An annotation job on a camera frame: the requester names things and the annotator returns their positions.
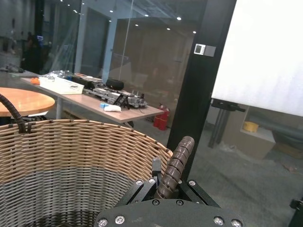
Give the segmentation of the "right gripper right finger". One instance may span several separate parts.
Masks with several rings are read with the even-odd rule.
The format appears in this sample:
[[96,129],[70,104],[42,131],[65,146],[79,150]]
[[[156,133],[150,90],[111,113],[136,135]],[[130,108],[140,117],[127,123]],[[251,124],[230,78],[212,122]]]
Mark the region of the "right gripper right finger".
[[178,198],[220,208],[220,206],[212,199],[212,197],[200,187],[195,180],[183,181],[178,183]]

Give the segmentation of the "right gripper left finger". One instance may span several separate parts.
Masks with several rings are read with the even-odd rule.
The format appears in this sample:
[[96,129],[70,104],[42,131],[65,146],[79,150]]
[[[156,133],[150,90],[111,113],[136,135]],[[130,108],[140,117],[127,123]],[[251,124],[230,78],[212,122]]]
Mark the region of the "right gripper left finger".
[[142,201],[152,200],[161,180],[161,160],[159,157],[152,159],[151,177],[146,181],[137,179],[117,203],[118,206],[129,205]]

